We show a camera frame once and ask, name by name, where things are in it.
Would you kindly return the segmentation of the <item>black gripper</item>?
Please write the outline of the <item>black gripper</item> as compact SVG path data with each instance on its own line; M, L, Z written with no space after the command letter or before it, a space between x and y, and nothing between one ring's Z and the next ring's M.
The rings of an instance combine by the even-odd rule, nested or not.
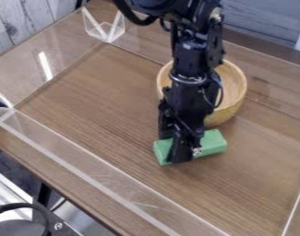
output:
M213 70L196 77L170 72L168 77L172 85L164 88L158 105L158 136L172 138L166 160L182 163L193 159L194 149L201 148L205 119L222 102L224 88Z

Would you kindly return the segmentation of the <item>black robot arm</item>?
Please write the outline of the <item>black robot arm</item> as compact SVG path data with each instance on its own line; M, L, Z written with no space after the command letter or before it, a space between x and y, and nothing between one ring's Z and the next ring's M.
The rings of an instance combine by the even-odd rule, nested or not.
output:
M165 162L202 155L205 120L222 103L225 90L216 68L224 64L221 0L113 0L137 26L158 23L169 32L170 85L158 104L160 142L168 142Z

